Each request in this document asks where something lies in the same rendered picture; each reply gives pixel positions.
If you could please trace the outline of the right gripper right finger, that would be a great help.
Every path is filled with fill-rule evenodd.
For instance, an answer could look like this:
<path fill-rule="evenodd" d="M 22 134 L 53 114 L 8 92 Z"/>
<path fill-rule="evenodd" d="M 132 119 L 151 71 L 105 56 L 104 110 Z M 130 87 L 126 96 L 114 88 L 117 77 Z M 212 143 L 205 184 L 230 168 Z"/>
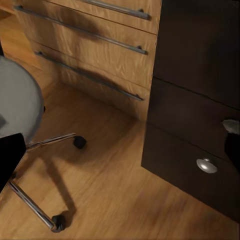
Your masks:
<path fill-rule="evenodd" d="M 240 135 L 235 133 L 229 133 L 227 135 L 224 151 L 235 165 L 240 173 Z"/>

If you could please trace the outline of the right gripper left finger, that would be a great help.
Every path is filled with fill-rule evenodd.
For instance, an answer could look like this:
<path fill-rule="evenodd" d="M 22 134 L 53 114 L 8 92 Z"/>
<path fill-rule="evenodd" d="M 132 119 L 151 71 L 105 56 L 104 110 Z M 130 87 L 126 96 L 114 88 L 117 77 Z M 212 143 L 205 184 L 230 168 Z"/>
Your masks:
<path fill-rule="evenodd" d="M 25 154 L 25 145 L 21 133 L 0 138 L 0 191 L 4 189 Z"/>

